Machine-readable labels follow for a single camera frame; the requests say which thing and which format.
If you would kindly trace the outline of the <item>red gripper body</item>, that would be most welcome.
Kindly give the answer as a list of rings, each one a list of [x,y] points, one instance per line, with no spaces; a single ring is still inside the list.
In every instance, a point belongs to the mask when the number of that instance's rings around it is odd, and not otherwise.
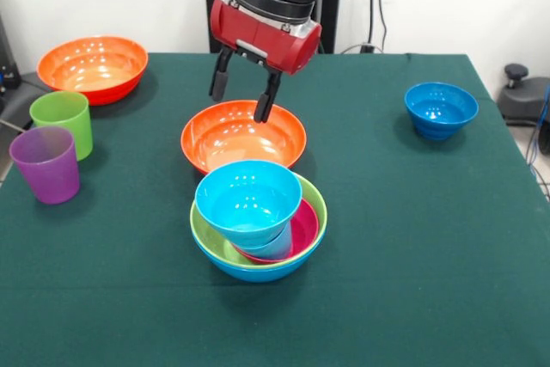
[[[236,0],[214,0],[210,24],[213,37],[222,44],[289,75],[308,64],[321,38],[321,24],[316,21],[292,24],[273,20]]]

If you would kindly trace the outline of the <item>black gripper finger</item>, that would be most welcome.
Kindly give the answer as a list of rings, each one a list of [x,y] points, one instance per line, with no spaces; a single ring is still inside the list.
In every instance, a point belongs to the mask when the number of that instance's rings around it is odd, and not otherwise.
[[[266,90],[260,95],[255,108],[254,121],[256,123],[266,123],[268,121],[281,82],[281,77],[281,71],[269,71]]]
[[[229,79],[228,66],[232,55],[233,50],[229,47],[222,47],[218,54],[209,91],[209,96],[214,101],[222,100],[225,93]]]

